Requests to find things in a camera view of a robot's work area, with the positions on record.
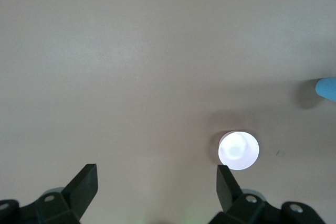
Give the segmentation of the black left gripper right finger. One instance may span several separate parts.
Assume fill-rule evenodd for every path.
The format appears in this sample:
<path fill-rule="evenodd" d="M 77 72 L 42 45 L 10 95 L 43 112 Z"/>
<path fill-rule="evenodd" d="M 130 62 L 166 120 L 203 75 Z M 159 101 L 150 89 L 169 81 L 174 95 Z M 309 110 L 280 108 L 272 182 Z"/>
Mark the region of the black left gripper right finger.
<path fill-rule="evenodd" d="M 217 167 L 216 192 L 222 207 L 210 223 L 281 223 L 281 211 L 253 190 L 242 190 L 228 166 Z"/>

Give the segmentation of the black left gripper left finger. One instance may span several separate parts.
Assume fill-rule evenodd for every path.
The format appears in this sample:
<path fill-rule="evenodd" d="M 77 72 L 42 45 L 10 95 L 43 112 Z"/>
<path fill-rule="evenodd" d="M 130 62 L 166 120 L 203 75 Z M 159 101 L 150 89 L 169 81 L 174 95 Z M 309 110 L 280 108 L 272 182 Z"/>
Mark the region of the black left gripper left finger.
<path fill-rule="evenodd" d="M 20 223 L 79 223 L 98 191 L 96 164 L 87 164 L 61 191 L 50 191 L 19 210 Z"/>

